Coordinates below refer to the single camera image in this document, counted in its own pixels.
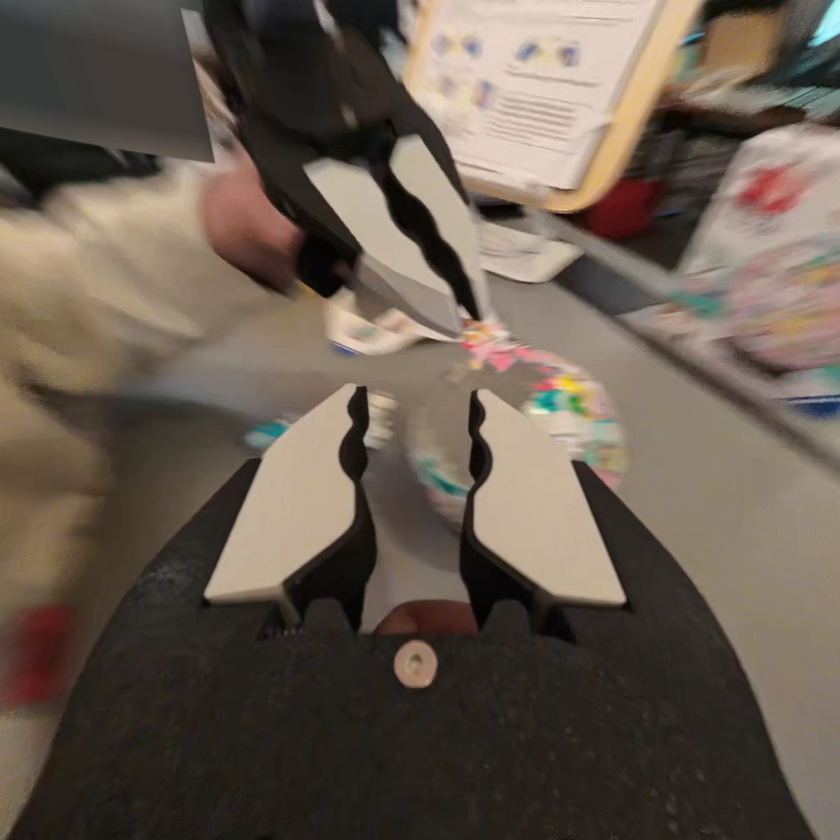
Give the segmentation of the pink puzzle piece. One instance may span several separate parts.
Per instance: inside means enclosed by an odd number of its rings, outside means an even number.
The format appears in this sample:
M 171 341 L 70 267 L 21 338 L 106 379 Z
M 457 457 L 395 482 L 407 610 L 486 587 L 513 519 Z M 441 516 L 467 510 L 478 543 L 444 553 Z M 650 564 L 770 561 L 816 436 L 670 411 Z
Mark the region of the pink puzzle piece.
M 496 320 L 464 321 L 460 346 L 467 353 L 465 367 L 469 372 L 489 369 L 504 373 L 518 361 L 518 343 L 511 331 Z

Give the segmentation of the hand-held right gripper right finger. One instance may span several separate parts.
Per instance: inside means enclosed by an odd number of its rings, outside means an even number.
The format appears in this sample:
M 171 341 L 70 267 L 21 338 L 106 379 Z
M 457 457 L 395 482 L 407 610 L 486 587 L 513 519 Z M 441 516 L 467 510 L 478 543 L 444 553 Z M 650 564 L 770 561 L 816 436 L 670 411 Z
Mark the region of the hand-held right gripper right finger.
M 487 389 L 469 397 L 469 489 L 459 573 L 477 626 L 511 611 L 536 634 L 574 639 L 567 607 L 622 611 L 627 594 L 576 464 Z

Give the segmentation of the red container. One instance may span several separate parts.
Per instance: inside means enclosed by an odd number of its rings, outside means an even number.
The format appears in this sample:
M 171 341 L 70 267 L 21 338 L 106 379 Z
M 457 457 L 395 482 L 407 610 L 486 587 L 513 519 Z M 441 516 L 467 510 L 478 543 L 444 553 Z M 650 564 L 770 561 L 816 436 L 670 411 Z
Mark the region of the red container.
M 583 217 L 591 234 L 625 241 L 648 231 L 665 192 L 665 180 L 622 179 Z

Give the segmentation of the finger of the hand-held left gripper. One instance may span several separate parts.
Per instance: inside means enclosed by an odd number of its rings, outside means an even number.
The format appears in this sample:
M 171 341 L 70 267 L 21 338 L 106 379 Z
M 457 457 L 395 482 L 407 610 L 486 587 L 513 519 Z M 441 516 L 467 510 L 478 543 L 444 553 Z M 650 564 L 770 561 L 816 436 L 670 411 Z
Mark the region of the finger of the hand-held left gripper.
M 488 320 L 490 297 L 471 205 L 417 135 L 395 142 L 390 166 L 400 187 L 419 202 L 430 220 L 433 231 L 427 242 L 444 258 L 441 276 L 452 290 L 457 307 L 472 321 Z
M 459 337 L 461 316 L 451 283 L 398 226 L 371 173 L 328 158 L 306 164 L 304 172 L 357 244 L 360 284 L 425 328 Z

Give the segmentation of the printed puzzle box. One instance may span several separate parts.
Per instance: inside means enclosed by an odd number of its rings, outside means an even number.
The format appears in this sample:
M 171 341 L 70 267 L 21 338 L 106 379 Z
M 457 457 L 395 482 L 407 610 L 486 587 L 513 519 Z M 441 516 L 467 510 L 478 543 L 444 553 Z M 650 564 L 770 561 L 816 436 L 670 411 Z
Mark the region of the printed puzzle box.
M 838 128 L 798 123 L 739 147 L 654 323 L 744 366 L 763 399 L 838 418 Z

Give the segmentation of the dark grey flat panel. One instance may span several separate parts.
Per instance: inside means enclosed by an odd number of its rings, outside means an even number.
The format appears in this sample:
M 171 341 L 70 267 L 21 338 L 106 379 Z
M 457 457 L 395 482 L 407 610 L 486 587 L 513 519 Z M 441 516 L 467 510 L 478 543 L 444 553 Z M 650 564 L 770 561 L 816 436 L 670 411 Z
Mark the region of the dark grey flat panel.
M 588 255 L 564 268 L 554 282 L 611 319 L 664 303 L 664 299 L 650 289 Z

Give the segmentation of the person's cream sweatshirt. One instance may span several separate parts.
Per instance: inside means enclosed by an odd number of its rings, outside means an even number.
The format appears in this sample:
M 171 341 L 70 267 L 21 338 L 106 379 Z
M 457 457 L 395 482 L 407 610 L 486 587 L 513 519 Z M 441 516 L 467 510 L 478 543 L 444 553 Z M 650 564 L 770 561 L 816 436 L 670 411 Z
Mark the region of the person's cream sweatshirt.
M 1 384 L 2 838 L 21 812 L 49 749 L 53 699 L 25 700 L 25 626 L 72 606 L 95 545 L 110 483 L 99 395 Z

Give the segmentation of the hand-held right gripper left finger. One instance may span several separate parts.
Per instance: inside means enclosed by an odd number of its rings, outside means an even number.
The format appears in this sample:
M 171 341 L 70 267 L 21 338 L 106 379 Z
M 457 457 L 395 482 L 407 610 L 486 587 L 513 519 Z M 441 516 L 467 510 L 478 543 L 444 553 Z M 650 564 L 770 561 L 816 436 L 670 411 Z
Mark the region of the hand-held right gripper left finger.
M 369 423 L 367 388 L 346 384 L 268 447 L 206 584 L 207 604 L 269 603 L 294 629 L 313 603 L 333 600 L 361 629 L 377 560 L 362 484 Z

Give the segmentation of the person's left hand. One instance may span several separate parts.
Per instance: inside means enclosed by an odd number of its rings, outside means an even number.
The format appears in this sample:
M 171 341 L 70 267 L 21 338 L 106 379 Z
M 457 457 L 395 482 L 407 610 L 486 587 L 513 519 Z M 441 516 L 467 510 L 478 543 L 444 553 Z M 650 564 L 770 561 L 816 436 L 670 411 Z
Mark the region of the person's left hand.
M 258 285 L 291 294 L 304 235 L 269 200 L 246 153 L 236 154 L 205 181 L 203 221 L 207 240 L 221 259 Z

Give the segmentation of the wooden framed instruction board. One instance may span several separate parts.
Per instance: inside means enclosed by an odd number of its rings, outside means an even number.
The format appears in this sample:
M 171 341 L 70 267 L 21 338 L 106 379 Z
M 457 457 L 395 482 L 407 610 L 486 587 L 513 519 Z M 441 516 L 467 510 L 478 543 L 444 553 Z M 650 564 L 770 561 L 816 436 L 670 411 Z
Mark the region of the wooden framed instruction board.
M 701 6 L 419 2 L 403 78 L 468 189 L 576 214 L 621 177 Z

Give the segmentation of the colourful puzzle ball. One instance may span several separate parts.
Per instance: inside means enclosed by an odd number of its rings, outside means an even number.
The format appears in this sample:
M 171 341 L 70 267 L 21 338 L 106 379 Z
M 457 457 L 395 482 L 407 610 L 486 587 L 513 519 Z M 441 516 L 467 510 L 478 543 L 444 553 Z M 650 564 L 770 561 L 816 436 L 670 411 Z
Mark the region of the colourful puzzle ball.
M 528 345 L 504 373 L 469 372 L 466 357 L 452 364 L 406 420 L 406 454 L 430 508 L 460 530 L 473 485 L 469 473 L 469 397 L 487 389 L 529 417 L 567 455 L 588 465 L 608 487 L 618 488 L 627 471 L 622 425 L 600 382 L 579 365 Z

